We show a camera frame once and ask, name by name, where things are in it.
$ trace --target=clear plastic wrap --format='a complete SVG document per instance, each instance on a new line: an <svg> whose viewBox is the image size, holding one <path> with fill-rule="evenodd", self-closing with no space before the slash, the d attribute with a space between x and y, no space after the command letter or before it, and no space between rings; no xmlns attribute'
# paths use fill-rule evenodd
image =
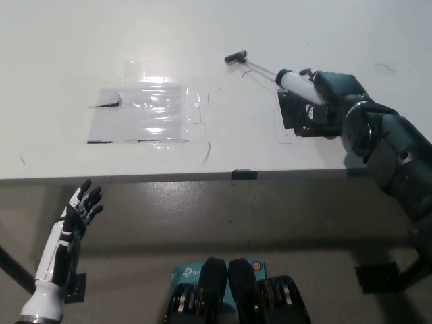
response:
<svg viewBox="0 0 432 324"><path fill-rule="evenodd" d="M145 76L140 68L131 61L118 86L101 89L88 141L204 142L200 81Z"/></svg>

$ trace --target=robotic arm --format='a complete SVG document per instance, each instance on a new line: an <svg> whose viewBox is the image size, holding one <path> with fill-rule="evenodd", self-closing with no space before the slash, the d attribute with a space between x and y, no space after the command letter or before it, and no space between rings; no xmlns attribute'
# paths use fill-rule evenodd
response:
<svg viewBox="0 0 432 324"><path fill-rule="evenodd" d="M90 186L87 180L77 189L54 224L36 272L36 291L22 308L17 324L54 324L63 319L65 294L76 283L80 241L103 209L103 205L97 205L102 199L101 187L86 194Z"/></svg>
<svg viewBox="0 0 432 324"><path fill-rule="evenodd" d="M342 123L342 140L413 222L414 247L432 265L432 144L395 110L374 102L354 76L320 71L312 81Z"/></svg>

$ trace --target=small black object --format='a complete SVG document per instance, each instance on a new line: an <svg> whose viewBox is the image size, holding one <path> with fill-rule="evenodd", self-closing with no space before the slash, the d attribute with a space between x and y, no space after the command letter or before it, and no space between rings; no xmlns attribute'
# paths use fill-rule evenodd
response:
<svg viewBox="0 0 432 324"><path fill-rule="evenodd" d="M397 292L401 288L396 262L356 267L356 273L364 294Z"/></svg>
<svg viewBox="0 0 432 324"><path fill-rule="evenodd" d="M86 294L87 273L79 273L74 277L74 284L70 289L70 292L65 297L65 304L84 302L84 296Z"/></svg>
<svg viewBox="0 0 432 324"><path fill-rule="evenodd" d="M234 170L231 172L231 180L256 180L258 179L258 171L249 169Z"/></svg>
<svg viewBox="0 0 432 324"><path fill-rule="evenodd" d="M248 52L243 50L243 51L228 55L227 57L225 57L225 62L226 62L226 64L233 64L236 62L246 63L246 56L247 55L248 55Z"/></svg>

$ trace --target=robot forearm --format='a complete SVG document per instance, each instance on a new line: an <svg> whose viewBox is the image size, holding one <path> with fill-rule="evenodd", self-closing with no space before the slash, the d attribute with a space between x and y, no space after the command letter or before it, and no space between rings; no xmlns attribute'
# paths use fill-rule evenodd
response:
<svg viewBox="0 0 432 324"><path fill-rule="evenodd" d="M18 323L60 323L63 319L63 299L76 276L80 241L87 225L103 209L102 205L95 207L102 198L100 187L84 196L90 185L87 180L79 187L54 224L36 272L36 291L22 308Z"/></svg>

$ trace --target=wire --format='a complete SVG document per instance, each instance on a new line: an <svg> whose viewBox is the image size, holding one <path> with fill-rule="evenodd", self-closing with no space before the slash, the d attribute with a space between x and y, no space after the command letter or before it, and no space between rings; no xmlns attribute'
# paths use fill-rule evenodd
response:
<svg viewBox="0 0 432 324"><path fill-rule="evenodd" d="M266 72L267 74L271 74L272 76L276 76L276 73L274 73L274 72L272 72L272 71L270 71L270 70L268 70L268 69L265 69L265 68L263 68L263 67L261 67L261 66L255 64L255 63L252 63L252 62L247 61L245 64L249 64L250 66L253 66L253 67L255 67L256 69L259 69L259 70L261 70L261 71L264 71L264 72Z"/></svg>
<svg viewBox="0 0 432 324"><path fill-rule="evenodd" d="M252 65L251 65L249 62L243 63L243 65L248 66L248 68L252 69L254 72L258 73L260 76L262 76L262 77L264 77L264 78L270 80L270 81L273 82L273 83L276 83L276 80L275 80L275 79L270 78L268 75L262 73L261 71L258 71L258 70L256 70L256 69L254 69L254 68L252 67Z"/></svg>

